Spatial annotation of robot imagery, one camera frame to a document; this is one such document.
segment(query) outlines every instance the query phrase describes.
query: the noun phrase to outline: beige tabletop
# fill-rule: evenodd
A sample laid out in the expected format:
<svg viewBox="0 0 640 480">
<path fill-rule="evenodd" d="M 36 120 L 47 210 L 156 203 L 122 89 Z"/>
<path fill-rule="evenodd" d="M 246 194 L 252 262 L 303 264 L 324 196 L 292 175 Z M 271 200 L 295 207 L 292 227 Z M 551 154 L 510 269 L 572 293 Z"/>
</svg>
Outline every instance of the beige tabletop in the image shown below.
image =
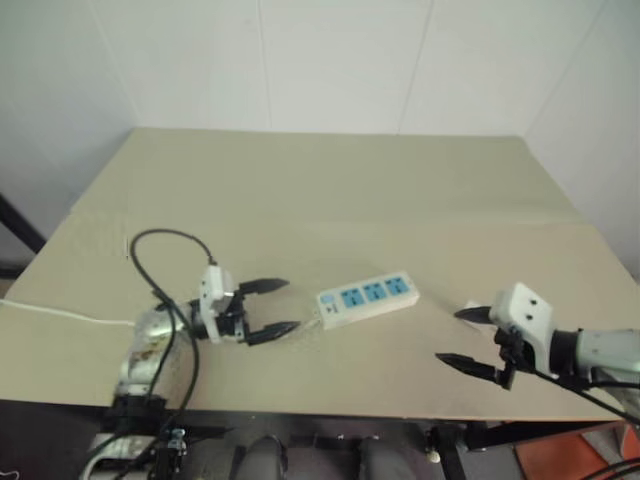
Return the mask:
<svg viewBox="0 0 640 480">
<path fill-rule="evenodd" d="M 257 347 L 200 342 L 190 408 L 611 418 L 532 376 L 519 374 L 506 392 L 434 357 L 497 364 L 491 332 L 451 314 L 516 281 L 554 305 L 562 329 L 638 324 L 637 286 L 517 138 L 138 129 L 8 298 L 135 320 L 154 299 L 127 244 L 150 227 L 200 236 L 237 281 L 290 280 L 251 299 L 253 327 L 305 322 Z M 140 250 L 177 300 L 196 296 L 197 248 L 157 237 Z M 420 290 L 416 306 L 327 332 L 313 324 L 319 291 L 396 270 Z M 0 398 L 108 405 L 131 334 L 0 307 Z"/>
</svg>

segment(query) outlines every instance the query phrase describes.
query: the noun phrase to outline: power strip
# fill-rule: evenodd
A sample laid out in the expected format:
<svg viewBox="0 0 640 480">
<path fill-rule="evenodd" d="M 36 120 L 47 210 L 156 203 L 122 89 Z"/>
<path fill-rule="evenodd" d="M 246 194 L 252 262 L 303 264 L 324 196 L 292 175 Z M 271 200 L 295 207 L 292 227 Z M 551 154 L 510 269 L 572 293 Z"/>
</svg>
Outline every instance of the power strip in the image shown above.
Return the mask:
<svg viewBox="0 0 640 480">
<path fill-rule="evenodd" d="M 396 272 L 320 292 L 316 303 L 325 329 L 410 307 L 420 298 L 407 272 Z"/>
</svg>

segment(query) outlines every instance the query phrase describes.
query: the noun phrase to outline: metal frame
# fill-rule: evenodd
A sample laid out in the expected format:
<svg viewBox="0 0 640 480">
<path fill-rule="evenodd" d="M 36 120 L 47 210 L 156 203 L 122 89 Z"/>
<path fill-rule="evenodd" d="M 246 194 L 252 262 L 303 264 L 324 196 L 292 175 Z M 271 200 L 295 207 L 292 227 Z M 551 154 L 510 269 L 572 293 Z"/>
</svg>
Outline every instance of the metal frame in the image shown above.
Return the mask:
<svg viewBox="0 0 640 480">
<path fill-rule="evenodd" d="M 0 223 L 34 253 L 42 250 L 47 242 L 40 232 L 2 194 L 0 194 Z"/>
<path fill-rule="evenodd" d="M 0 194 L 0 224 L 7 227 L 29 249 L 38 253 L 46 243 L 45 238 L 38 232 L 26 218 L 16 210 L 9 201 Z M 24 266 L 1 265 L 0 278 L 14 280 L 24 271 Z"/>
<path fill-rule="evenodd" d="M 107 407 L 93 407 L 81 405 L 39 404 L 64 411 L 72 415 L 101 422 L 104 420 Z M 218 412 L 218 411 L 187 411 L 182 417 L 180 426 L 188 429 L 190 437 L 221 438 L 232 428 L 220 427 L 222 420 L 237 416 L 237 421 L 244 417 L 258 416 L 286 416 L 294 420 L 363 420 L 381 422 L 401 422 L 411 429 L 405 429 L 409 444 L 418 451 L 437 451 L 440 455 L 440 463 L 447 480 L 465 480 L 466 475 L 460 459 L 460 451 L 482 451 L 487 448 L 503 445 L 517 445 L 520 443 L 541 440 L 559 435 L 584 433 L 592 430 L 610 428 L 620 421 L 593 421 L 593 422 L 512 422 L 489 427 L 485 422 L 465 421 L 435 421 L 428 429 L 424 429 L 425 422 L 429 419 L 398 419 L 398 418 L 371 418 L 357 416 L 332 416 L 332 415 L 299 415 L 299 414 L 269 414 L 251 412 Z M 203 425 L 206 417 L 213 417 L 210 425 Z M 292 432 L 289 448 L 317 448 L 326 450 L 355 450 L 361 439 L 349 436 L 338 438 L 327 436 L 309 436 Z"/>
</svg>

